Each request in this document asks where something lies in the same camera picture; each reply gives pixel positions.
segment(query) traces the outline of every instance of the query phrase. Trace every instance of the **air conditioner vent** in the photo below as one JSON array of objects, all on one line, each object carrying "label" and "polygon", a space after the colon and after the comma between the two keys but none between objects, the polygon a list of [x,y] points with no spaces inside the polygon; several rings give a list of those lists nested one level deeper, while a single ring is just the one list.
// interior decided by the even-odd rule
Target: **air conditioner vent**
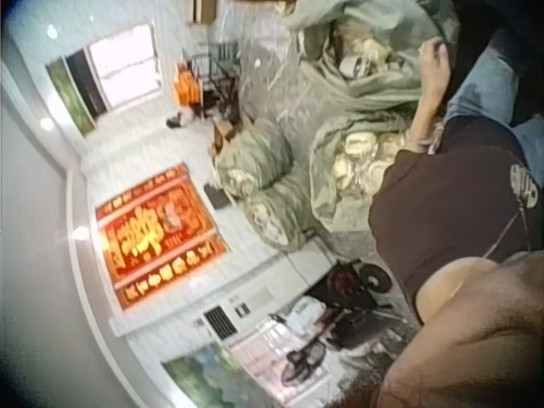
[{"label": "air conditioner vent", "polygon": [[208,310],[204,317],[221,340],[238,332],[221,306]]}]

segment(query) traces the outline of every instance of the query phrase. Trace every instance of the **green sack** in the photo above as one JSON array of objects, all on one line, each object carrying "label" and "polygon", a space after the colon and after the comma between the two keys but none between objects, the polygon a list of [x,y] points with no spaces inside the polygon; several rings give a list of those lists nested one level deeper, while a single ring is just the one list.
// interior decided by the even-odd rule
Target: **green sack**
[{"label": "green sack", "polygon": [[295,165],[268,189],[248,197],[244,213],[268,245],[283,252],[299,250],[315,227],[308,172]]},{"label": "green sack", "polygon": [[361,31],[391,47],[395,58],[404,61],[397,70],[349,80],[339,70],[329,41],[317,60],[301,58],[301,72],[347,111],[378,111],[418,100],[422,42],[443,37],[450,56],[455,55],[458,22],[450,0],[297,0],[285,21],[292,31],[315,26],[330,31],[332,22],[346,18],[358,21]]},{"label": "green sack", "polygon": [[292,151],[279,126],[258,118],[227,144],[215,159],[219,183],[231,195],[247,197],[288,173]]},{"label": "green sack", "polygon": [[317,131],[310,151],[309,177],[312,212],[329,232],[369,229],[371,199],[339,195],[332,174],[336,156],[351,133],[400,133],[410,121],[391,111],[334,116]]}]

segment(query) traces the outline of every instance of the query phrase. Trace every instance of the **person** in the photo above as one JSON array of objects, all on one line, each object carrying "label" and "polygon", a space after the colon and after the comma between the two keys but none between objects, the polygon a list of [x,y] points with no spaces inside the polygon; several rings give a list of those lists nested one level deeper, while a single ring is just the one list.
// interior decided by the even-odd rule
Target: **person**
[{"label": "person", "polygon": [[417,333],[382,384],[329,408],[544,406],[544,252],[473,275]]},{"label": "person", "polygon": [[369,224],[423,323],[470,275],[542,248],[544,121],[511,126],[529,63],[523,41],[496,31],[448,104],[437,147],[430,134],[451,77],[448,49],[439,39],[420,49],[422,96]]}]

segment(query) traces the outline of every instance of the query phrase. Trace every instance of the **hand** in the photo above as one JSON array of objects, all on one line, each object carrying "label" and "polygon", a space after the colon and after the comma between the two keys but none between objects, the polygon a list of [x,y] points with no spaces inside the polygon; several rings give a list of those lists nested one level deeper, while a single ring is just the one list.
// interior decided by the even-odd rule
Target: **hand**
[{"label": "hand", "polygon": [[442,40],[428,40],[419,48],[419,71],[422,80],[420,105],[437,110],[451,77],[448,48]]}]

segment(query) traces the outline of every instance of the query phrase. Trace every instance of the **window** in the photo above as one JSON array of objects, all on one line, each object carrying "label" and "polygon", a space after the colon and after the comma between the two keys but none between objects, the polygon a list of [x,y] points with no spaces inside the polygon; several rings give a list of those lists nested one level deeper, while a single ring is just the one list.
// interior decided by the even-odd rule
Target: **window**
[{"label": "window", "polygon": [[152,24],[95,42],[88,47],[88,58],[108,111],[161,88]]}]

